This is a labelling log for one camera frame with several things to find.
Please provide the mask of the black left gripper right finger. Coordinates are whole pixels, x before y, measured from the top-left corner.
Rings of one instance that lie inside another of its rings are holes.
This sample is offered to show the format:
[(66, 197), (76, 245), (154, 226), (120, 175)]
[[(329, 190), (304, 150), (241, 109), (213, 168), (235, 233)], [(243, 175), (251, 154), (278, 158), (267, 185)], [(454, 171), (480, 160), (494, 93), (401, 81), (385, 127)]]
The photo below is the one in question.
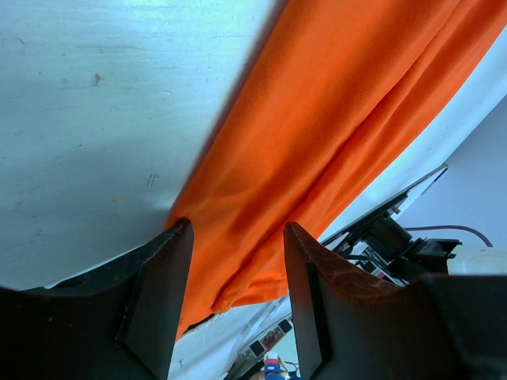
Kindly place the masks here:
[(506, 279), (424, 275), (400, 287), (284, 228), (304, 379), (503, 379)]

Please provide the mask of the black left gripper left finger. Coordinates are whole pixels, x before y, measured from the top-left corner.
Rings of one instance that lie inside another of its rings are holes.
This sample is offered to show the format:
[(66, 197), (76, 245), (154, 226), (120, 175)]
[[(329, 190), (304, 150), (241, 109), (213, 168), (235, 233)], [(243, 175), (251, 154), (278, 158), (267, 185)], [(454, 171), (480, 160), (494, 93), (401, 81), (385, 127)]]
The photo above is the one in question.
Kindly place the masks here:
[(193, 242), (183, 218), (54, 287), (2, 288), (2, 378), (167, 378)]

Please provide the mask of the orange t shirt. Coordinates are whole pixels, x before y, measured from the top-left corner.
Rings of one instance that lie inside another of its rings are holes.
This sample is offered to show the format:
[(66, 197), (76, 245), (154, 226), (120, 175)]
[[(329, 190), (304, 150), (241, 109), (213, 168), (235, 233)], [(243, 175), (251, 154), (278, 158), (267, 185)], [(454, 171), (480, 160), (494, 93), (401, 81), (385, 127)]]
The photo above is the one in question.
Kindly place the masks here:
[(194, 247), (180, 333), (287, 293), (283, 229), (320, 235), (433, 121), (503, 1), (289, 1), (170, 221)]

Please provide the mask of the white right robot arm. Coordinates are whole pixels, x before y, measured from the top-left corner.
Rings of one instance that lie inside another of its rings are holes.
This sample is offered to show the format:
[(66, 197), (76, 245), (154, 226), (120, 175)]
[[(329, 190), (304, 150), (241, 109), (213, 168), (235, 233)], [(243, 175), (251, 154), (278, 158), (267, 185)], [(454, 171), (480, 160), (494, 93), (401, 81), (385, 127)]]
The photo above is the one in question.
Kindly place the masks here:
[[(458, 230), (473, 234), (483, 247), (457, 239), (416, 238), (413, 232)], [(424, 274), (451, 276), (504, 276), (506, 251), (496, 249), (486, 235), (468, 226), (441, 225), (404, 228), (394, 219), (382, 218), (368, 230), (364, 242), (384, 279), (406, 284)]]

